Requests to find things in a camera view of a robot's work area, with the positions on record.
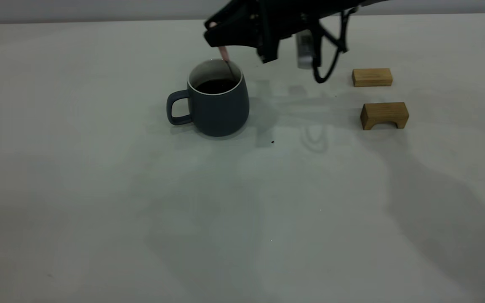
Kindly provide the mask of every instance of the mug rim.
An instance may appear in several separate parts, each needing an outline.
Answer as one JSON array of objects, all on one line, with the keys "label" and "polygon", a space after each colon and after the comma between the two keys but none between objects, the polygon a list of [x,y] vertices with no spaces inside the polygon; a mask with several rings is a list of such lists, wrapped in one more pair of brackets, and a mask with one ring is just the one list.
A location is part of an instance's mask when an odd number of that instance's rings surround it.
[{"label": "mug rim", "polygon": [[221,96],[223,94],[227,94],[229,92],[232,92],[233,90],[235,90],[236,88],[239,87],[239,85],[243,82],[242,80],[244,79],[244,74],[243,74],[243,70],[239,67],[239,65],[237,65],[235,62],[233,61],[229,61],[229,64],[233,64],[235,67],[237,67],[237,69],[239,69],[240,73],[241,73],[241,77],[239,79],[239,82],[237,83],[237,85],[235,85],[232,89],[230,90],[227,90],[226,92],[223,92],[223,93],[219,93],[219,94],[207,94],[207,93],[204,93],[204,92],[200,92],[199,90],[196,90],[196,88],[194,88],[194,86],[192,86],[192,84],[190,83],[190,75],[192,75],[192,72],[200,65],[204,64],[204,63],[207,63],[207,62],[212,62],[212,61],[223,61],[225,62],[223,59],[209,59],[209,60],[206,60],[206,61],[203,61],[201,62],[200,64],[196,65],[196,67],[194,67],[192,69],[192,71],[188,74],[188,77],[187,77],[187,84],[188,86],[190,86],[190,88],[192,88],[194,90],[194,92],[197,92],[197,93],[200,93],[202,95],[205,95],[205,96]]}]

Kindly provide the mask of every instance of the black cable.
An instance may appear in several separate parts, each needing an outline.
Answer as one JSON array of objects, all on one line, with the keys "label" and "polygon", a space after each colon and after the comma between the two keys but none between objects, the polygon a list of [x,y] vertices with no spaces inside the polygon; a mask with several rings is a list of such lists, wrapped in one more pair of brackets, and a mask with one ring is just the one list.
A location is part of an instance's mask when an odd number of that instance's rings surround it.
[{"label": "black cable", "polygon": [[329,71],[327,72],[325,77],[321,77],[321,75],[319,75],[319,69],[318,69],[318,66],[316,64],[316,60],[315,59],[313,60],[312,67],[313,67],[313,70],[314,70],[314,78],[317,81],[317,83],[319,83],[319,84],[325,83],[331,77],[331,75],[333,74],[333,71],[336,67],[336,64],[338,63],[338,59],[340,57],[340,52],[347,52],[348,51],[347,46],[346,46],[346,42],[345,42],[345,37],[347,36],[347,25],[348,25],[348,22],[349,22],[349,16],[356,11],[357,11],[356,8],[351,9],[348,13],[341,11],[341,14],[340,14],[340,16],[341,16],[341,35],[340,35],[339,40],[335,39],[329,32],[327,32],[322,27],[323,35],[331,43],[335,44],[337,46],[337,49],[336,49],[336,54],[334,55],[333,62],[331,63]]},{"label": "black cable", "polygon": [[314,67],[314,78],[317,81],[317,83],[321,84],[321,83],[325,83],[327,80],[329,80],[329,78],[333,74],[334,68],[336,67],[336,63],[338,63],[339,57],[340,57],[340,49],[338,48],[336,50],[336,54],[334,56],[333,63],[330,65],[329,71],[327,72],[327,75],[325,75],[325,77],[321,77],[319,75],[319,69],[318,69],[317,65],[314,64],[314,66],[313,66]]}]

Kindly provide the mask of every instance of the wooden block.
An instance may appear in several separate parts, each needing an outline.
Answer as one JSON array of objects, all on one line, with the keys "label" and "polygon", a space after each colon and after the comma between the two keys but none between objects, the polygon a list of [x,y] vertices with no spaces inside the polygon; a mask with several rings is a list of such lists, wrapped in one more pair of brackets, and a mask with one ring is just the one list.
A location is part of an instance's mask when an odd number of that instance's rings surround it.
[{"label": "wooden block", "polygon": [[362,128],[370,130],[377,123],[392,122],[398,128],[405,128],[409,119],[408,108],[404,102],[368,103],[362,107],[360,120]]},{"label": "wooden block", "polygon": [[362,86],[391,86],[392,73],[390,69],[353,69],[353,85]]}]

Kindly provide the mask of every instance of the wall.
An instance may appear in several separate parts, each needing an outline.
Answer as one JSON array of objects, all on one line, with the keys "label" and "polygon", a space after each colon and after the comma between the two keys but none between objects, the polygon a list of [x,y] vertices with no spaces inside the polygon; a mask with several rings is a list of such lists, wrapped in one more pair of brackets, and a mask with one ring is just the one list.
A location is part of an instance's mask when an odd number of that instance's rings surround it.
[{"label": "wall", "polygon": [[[0,23],[204,19],[227,0],[0,0]],[[360,14],[485,12],[485,0],[393,0]]]}]

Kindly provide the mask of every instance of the coffee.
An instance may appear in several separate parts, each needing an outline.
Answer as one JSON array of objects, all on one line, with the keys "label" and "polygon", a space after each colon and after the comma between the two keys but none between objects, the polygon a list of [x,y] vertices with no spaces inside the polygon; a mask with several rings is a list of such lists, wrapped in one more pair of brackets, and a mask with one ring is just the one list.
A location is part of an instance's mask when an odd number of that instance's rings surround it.
[{"label": "coffee", "polygon": [[231,79],[209,80],[200,84],[196,90],[205,94],[222,94],[237,86],[237,82]]}]

